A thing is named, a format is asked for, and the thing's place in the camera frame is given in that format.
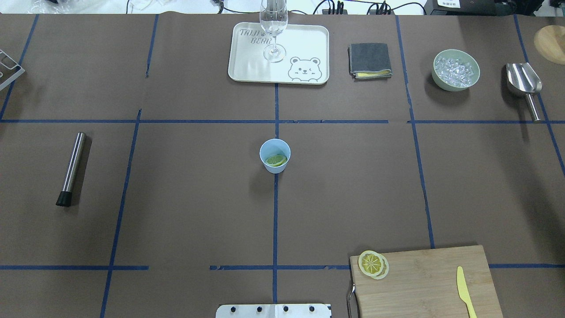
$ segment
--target lime slice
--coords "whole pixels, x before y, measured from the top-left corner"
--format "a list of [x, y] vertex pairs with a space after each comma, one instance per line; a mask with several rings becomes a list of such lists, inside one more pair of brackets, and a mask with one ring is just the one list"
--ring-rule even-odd
[[383, 259], [381, 255], [375, 251], [364, 251], [361, 253], [358, 263], [361, 272], [369, 277], [379, 275], [384, 269]]
[[286, 156], [284, 154], [276, 154], [274, 156], [268, 157], [265, 163], [271, 167], [278, 167], [286, 162]]
[[381, 280], [381, 279], [385, 278], [385, 276], [388, 274], [388, 270], [390, 268], [390, 266], [388, 264], [388, 260], [386, 259], [386, 257], [382, 254], [379, 254], [379, 256], [381, 257], [381, 262], [383, 264], [383, 271], [380, 272], [377, 276], [372, 276], [371, 278], [373, 278], [374, 280]]

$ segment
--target bowl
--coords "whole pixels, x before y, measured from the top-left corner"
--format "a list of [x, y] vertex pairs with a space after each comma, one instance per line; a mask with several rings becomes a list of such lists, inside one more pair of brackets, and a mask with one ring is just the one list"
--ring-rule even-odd
[[[473, 73], [474, 73], [470, 77], [471, 84], [463, 86], [463, 87], [459, 87], [459, 86], [453, 86], [453, 85], [449, 84], [448, 82], [444, 81], [443, 79], [441, 79], [440, 75], [437, 73], [436, 68], [435, 68], [436, 61], [439, 60], [440, 58], [460, 59], [461, 64], [469, 63], [471, 65], [471, 67], [473, 69]], [[436, 84], [439, 87], [441, 87], [442, 89], [444, 89], [446, 91], [458, 92], [458, 91], [462, 91], [464, 89], [467, 89], [467, 88], [475, 85], [475, 83], [477, 83], [477, 81], [479, 81], [480, 76], [481, 76], [481, 70], [479, 68], [479, 64], [477, 64], [477, 61], [475, 61], [475, 59], [472, 56], [470, 56], [469, 54], [467, 54], [463, 51], [455, 50], [455, 49], [449, 49], [449, 50], [441, 51], [433, 59], [433, 63], [432, 63], [432, 78], [433, 78], [433, 81], [436, 82]]]

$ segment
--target knife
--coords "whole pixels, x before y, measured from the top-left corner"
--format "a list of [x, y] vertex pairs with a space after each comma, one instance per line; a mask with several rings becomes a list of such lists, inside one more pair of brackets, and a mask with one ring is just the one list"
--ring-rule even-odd
[[461, 266], [457, 266], [457, 290], [459, 291], [459, 297], [467, 305], [469, 318], [477, 318], [477, 314], [475, 314], [475, 310], [473, 309], [473, 304], [471, 303], [471, 296], [469, 296], [469, 290], [467, 289], [465, 274], [463, 274], [463, 268]]

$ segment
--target blue tape line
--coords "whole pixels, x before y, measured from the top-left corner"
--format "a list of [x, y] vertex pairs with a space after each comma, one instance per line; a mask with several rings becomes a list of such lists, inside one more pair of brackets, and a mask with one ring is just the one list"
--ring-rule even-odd
[[408, 121], [414, 124], [533, 124], [532, 121]]
[[547, 111], [545, 109], [544, 100], [541, 98], [541, 94], [537, 95], [537, 99], [540, 101], [541, 111], [544, 113], [544, 117], [546, 119], [547, 130], [549, 131], [549, 136], [551, 137], [551, 142], [553, 143], [553, 148], [555, 149], [555, 154], [557, 154], [557, 160], [559, 160], [561, 172], [565, 176], [565, 165], [563, 164], [563, 157], [561, 156], [561, 151], [559, 150], [557, 139], [555, 139], [555, 134], [553, 134], [553, 128], [551, 127], [551, 124], [549, 122], [549, 117], [547, 116]]
[[514, 24], [516, 25], [516, 31], [518, 33], [518, 39], [520, 40], [520, 46], [522, 47], [522, 53], [524, 53], [524, 59], [529, 62], [528, 53], [526, 53], [526, 47], [524, 46], [524, 41], [522, 41], [522, 33], [520, 32], [520, 25], [518, 24], [518, 16], [514, 14]]
[[273, 265], [212, 265], [210, 270], [272, 270]]
[[[526, 48], [524, 46], [524, 41], [522, 39], [522, 33], [520, 32], [520, 23], [518, 23], [518, 16], [514, 15], [514, 24], [516, 25], [516, 32], [518, 33], [518, 40], [520, 40], [520, 45], [522, 46], [522, 52], [524, 53], [524, 59], [526, 62], [528, 60], [528, 54], [526, 53]], [[555, 154], [557, 155], [557, 160], [559, 160], [559, 166], [561, 166], [561, 172], [565, 175], [565, 165], [563, 164], [563, 157], [561, 156], [561, 151], [559, 151], [559, 146], [557, 145], [557, 140], [555, 139], [555, 135], [553, 134], [553, 129], [551, 127], [551, 123], [549, 121], [549, 116], [547, 116], [547, 111], [545, 109], [544, 101], [541, 98], [541, 94], [537, 96], [538, 100], [540, 101], [541, 110], [545, 117], [545, 124], [547, 125], [547, 130], [549, 131], [549, 135], [551, 137], [551, 142], [553, 143], [553, 148], [555, 149]]]
[[131, 119], [2, 119], [1, 123], [135, 123]]
[[275, 174], [273, 202], [273, 304], [277, 303], [277, 266], [279, 263], [279, 175]]
[[113, 266], [112, 270], [149, 270], [149, 266]]
[[412, 97], [410, 97], [410, 91], [408, 91], [408, 71], [406, 70], [406, 60], [404, 58], [404, 46], [402, 45], [402, 34], [400, 33], [400, 20], [398, 18], [398, 15], [395, 15], [394, 17], [396, 18], [396, 32], [398, 33], [398, 45], [400, 46], [400, 57], [402, 60], [402, 72], [404, 73], [404, 86], [406, 89], [406, 97], [408, 98], [408, 104], [410, 105], [410, 108], [412, 108]]
[[[108, 270], [102, 265], [0, 265], [0, 270]], [[114, 270], [149, 270], [149, 266], [114, 266]]]
[[279, 138], [279, 84], [275, 83], [275, 138]]
[[129, 175], [132, 171], [133, 152], [136, 148], [137, 131], [140, 126], [141, 109], [137, 112], [136, 126], [133, 130], [132, 146], [129, 150], [128, 168], [125, 173], [124, 189], [121, 193], [120, 210], [118, 212], [118, 222], [116, 224], [116, 232], [114, 233], [114, 242], [112, 244], [112, 254], [110, 255], [110, 265], [108, 269], [108, 276], [106, 277], [106, 288], [104, 289], [104, 298], [102, 299], [102, 308], [100, 310], [100, 318], [104, 318], [106, 313], [106, 304], [108, 302], [108, 293], [110, 291], [110, 282], [112, 281], [112, 268], [114, 267], [114, 260], [116, 258], [116, 249], [118, 248], [118, 238], [120, 237], [121, 218], [124, 214], [125, 196], [128, 192]]
[[153, 44], [155, 44], [155, 34], [157, 32], [157, 22], [159, 15], [155, 15], [155, 22], [153, 22], [153, 34], [151, 35], [151, 44], [149, 45], [149, 55], [147, 55], [147, 70], [145, 71], [145, 78], [149, 77], [149, 66], [151, 65], [151, 56], [153, 55]]
[[418, 133], [416, 132], [416, 124], [414, 118], [414, 108], [412, 107], [412, 98], [410, 97], [410, 91], [408, 90], [408, 72], [406, 70], [406, 60], [404, 58], [404, 47], [402, 46], [402, 35], [400, 32], [400, 20], [398, 15], [395, 16], [396, 18], [396, 30], [398, 33], [398, 43], [400, 45], [400, 56], [402, 58], [402, 70], [404, 72], [404, 84], [406, 86], [406, 97], [408, 99], [408, 104], [410, 106], [410, 122], [412, 125], [412, 135], [414, 137], [414, 147], [416, 148], [416, 159], [418, 160], [418, 171], [420, 173], [420, 185], [422, 187], [422, 193], [424, 194], [424, 203], [425, 203], [425, 213], [426, 218], [428, 220], [428, 236], [429, 236], [429, 245], [430, 248], [436, 248], [436, 244], [433, 241], [433, 229], [432, 229], [432, 218], [429, 215], [429, 204], [428, 204], [428, 194], [425, 189], [425, 180], [424, 180], [424, 169], [422, 168], [422, 160], [420, 155], [420, 145], [418, 143]]
[[108, 266], [81, 265], [0, 265], [0, 270], [108, 270]]
[[489, 268], [565, 268], [565, 264], [489, 264]]
[[371, 120], [297, 120], [297, 121], [293, 121], [293, 120], [282, 120], [279, 121], [280, 123], [283, 124], [388, 124], [389, 122], [387, 120], [376, 120], [376, 121], [371, 121]]
[[[33, 19], [32, 28], [29, 30], [28, 39], [25, 42], [24, 50], [21, 52], [20, 61], [18, 62], [18, 64], [20, 66], [24, 62], [25, 53], [28, 51], [29, 43], [32, 40], [33, 31], [35, 31], [35, 27], [37, 25], [38, 19], [39, 19], [39, 14], [36, 14], [35, 19]], [[12, 90], [14, 89], [15, 84], [16, 84], [16, 81], [13, 81], [10, 84], [10, 87], [8, 88], [8, 92], [6, 93], [6, 98], [4, 99], [4, 104], [2, 105], [2, 110], [0, 110], [0, 119], [2, 119], [2, 117], [4, 117], [4, 112], [6, 111], [6, 107], [8, 106], [8, 101], [10, 100], [10, 95], [12, 95]]]
[[100, 318], [104, 318], [104, 315], [106, 314], [106, 304], [108, 303], [108, 293], [110, 292], [110, 281], [112, 281], [112, 270], [108, 270], [108, 274], [106, 276], [106, 287], [104, 287], [104, 298], [102, 299]]
[[214, 119], [143, 119], [140, 123], [162, 124], [162, 123], [210, 123], [210, 124], [273, 124], [271, 120], [214, 120]]
[[349, 265], [279, 265], [279, 270], [325, 270], [338, 269], [349, 270]]

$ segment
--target glass base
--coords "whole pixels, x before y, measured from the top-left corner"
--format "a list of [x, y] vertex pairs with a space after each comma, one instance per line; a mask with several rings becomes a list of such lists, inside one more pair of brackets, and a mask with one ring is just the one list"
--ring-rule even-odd
[[286, 56], [286, 50], [280, 44], [277, 44], [276, 47], [274, 45], [267, 45], [263, 51], [263, 56], [271, 63], [280, 62]]

